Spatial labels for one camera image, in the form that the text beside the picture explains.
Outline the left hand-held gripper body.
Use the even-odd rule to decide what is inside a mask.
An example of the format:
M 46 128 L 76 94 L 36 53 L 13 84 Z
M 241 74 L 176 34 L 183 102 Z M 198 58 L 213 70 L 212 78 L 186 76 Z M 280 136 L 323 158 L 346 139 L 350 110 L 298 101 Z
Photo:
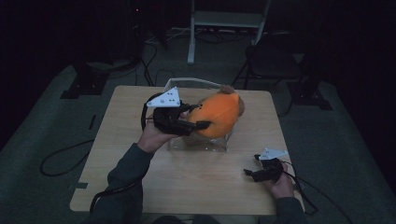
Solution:
M 189 125 L 180 115 L 189 109 L 179 98 L 178 88 L 152 95 L 146 102 L 146 107 L 153 107 L 154 126 L 163 133 L 188 135 Z

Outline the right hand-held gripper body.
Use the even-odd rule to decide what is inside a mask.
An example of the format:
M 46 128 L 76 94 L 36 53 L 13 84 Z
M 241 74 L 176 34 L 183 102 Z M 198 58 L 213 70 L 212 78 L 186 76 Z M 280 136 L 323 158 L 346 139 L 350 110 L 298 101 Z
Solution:
M 264 173 L 269 180 L 277 181 L 283 172 L 280 157 L 286 156 L 288 151 L 286 149 L 273 149 L 266 147 L 262 154 L 260 154 L 264 161 L 260 161 Z

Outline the clear plastic container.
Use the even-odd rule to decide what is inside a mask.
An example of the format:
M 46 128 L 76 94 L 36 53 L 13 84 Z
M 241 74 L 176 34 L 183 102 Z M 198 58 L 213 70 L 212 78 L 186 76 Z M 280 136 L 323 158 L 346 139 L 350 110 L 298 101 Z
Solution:
M 208 80 L 193 77 L 170 78 L 165 84 L 164 90 L 168 91 L 174 87 L 199 89 L 197 96 L 193 97 L 195 103 L 201 103 L 205 98 L 215 93 L 233 93 L 233 88 Z M 233 129 L 220 138 L 206 138 L 197 133 L 190 136 L 181 136 L 168 143 L 169 150 L 212 150 L 227 151 L 228 141 L 233 134 Z

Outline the orange plush toy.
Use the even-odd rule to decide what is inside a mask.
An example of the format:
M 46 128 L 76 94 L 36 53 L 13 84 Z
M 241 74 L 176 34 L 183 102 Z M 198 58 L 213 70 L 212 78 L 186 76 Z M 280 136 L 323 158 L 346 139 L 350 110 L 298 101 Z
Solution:
M 200 107 L 194 108 L 187 121 L 209 121 L 210 125 L 197 134 L 206 138 L 220 138 L 229 133 L 240 117 L 240 103 L 237 93 L 215 93 L 205 98 Z

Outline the brown teddy bear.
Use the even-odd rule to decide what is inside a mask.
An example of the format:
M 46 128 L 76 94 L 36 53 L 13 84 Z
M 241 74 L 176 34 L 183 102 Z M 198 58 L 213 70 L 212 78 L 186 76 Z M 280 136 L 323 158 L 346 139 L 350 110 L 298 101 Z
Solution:
M 187 116 L 187 121 L 196 123 L 208 121 L 206 129 L 194 131 L 191 136 L 182 137 L 187 146 L 201 146 L 211 140 L 226 138 L 233 132 L 234 125 L 245 112 L 245 103 L 233 87 L 221 85 L 219 91 L 202 99 L 199 107 Z

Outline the person's right hand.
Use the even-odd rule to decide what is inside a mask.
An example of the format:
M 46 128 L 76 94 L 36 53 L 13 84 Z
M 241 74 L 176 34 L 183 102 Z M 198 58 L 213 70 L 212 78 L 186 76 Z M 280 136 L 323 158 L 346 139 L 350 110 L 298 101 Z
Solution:
M 275 199 L 292 198 L 294 196 L 292 180 L 287 175 L 288 166 L 283 163 L 282 167 L 283 172 L 277 181 L 271 180 L 264 183 Z

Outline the person's left hand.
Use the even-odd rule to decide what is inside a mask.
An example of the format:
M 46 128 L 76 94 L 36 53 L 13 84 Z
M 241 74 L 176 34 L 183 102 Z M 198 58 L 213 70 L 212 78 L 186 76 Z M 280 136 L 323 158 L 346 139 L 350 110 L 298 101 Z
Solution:
M 175 134 L 161 132 L 155 127 L 153 119 L 147 119 L 145 129 L 136 144 L 147 153 L 155 153 L 165 143 L 176 137 Z

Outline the black stand base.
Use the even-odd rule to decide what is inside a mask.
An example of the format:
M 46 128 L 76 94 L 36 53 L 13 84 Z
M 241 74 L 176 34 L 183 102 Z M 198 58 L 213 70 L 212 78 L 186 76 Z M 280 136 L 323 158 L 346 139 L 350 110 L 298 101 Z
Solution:
M 299 63 L 301 75 L 296 82 L 288 82 L 291 100 L 287 111 L 293 105 L 314 105 L 321 110 L 332 110 L 330 103 L 322 96 L 318 87 L 323 80 L 317 56 L 306 54 Z
M 76 77 L 69 89 L 61 95 L 62 99 L 77 99 L 81 95 L 101 95 L 109 73 L 95 72 L 86 63 L 73 63 Z

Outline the black folding chair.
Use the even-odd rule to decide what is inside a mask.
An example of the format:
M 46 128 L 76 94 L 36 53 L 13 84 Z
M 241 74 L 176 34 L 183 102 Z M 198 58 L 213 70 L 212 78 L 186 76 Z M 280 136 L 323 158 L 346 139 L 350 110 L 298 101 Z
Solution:
M 246 60 L 232 84 L 242 80 L 246 90 L 252 79 L 273 79 L 276 83 L 296 79 L 301 72 L 294 55 L 303 53 L 303 40 L 295 33 L 278 31 L 263 34 L 255 45 L 246 48 Z

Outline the white metal stand frame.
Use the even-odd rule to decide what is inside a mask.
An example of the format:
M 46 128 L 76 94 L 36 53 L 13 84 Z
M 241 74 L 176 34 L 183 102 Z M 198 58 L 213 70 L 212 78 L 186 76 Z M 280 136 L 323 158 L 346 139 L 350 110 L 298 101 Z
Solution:
M 252 41 L 252 44 L 257 44 L 262 37 L 269 7 L 272 2 L 272 0 L 263 1 L 264 5 L 260 13 L 242 13 L 196 10 L 195 0 L 191 0 L 190 44 L 187 64 L 194 64 L 197 26 L 254 28 L 256 30 L 256 38 Z

